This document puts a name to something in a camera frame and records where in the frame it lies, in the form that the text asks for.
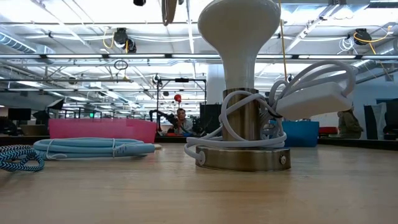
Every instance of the red balloon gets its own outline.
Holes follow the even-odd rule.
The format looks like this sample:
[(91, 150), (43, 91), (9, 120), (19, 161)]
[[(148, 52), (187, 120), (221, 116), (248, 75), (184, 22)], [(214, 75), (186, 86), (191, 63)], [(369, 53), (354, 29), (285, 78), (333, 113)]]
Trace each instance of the red balloon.
[(179, 95), (179, 94), (175, 95), (174, 100), (181, 103), (181, 95)]

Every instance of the round lamp base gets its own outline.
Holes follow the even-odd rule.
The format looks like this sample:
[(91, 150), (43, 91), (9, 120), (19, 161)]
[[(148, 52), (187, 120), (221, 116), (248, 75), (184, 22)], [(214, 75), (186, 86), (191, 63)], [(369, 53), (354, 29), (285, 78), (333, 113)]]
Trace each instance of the round lamp base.
[(196, 165), (209, 169), (247, 172), (279, 171), (291, 168), (290, 149), (215, 148), (197, 146), (197, 153), (205, 154), (205, 162)]

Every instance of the white power adapter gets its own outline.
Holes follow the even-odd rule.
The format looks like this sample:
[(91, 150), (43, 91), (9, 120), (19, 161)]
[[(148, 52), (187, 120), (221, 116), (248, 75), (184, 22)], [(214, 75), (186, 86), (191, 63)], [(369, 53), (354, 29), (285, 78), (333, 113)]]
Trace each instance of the white power adapter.
[(343, 96), (342, 91), (342, 87), (335, 82), (311, 86), (281, 98), (276, 112), (286, 119), (298, 120), (348, 110), (352, 100)]

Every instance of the table surface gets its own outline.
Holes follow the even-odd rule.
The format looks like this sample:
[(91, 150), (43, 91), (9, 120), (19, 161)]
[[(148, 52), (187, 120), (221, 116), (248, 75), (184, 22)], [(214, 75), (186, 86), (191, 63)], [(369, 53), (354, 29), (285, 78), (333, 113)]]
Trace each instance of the table surface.
[(144, 158), (0, 170), (1, 223), (397, 223), (398, 152), (292, 149), (282, 172), (196, 167), (182, 144)]

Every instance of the person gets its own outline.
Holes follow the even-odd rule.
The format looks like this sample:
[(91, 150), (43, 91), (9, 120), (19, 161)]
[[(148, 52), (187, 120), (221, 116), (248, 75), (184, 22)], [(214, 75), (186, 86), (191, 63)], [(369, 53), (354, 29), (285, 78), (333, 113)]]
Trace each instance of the person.
[(192, 121), (185, 118), (185, 110), (179, 108), (177, 110), (177, 128), (175, 129), (175, 134), (192, 133)]
[(358, 120), (353, 114), (354, 106), (346, 111), (340, 111), (338, 116), (338, 129), (342, 138), (359, 139), (363, 132), (363, 128), (359, 125)]

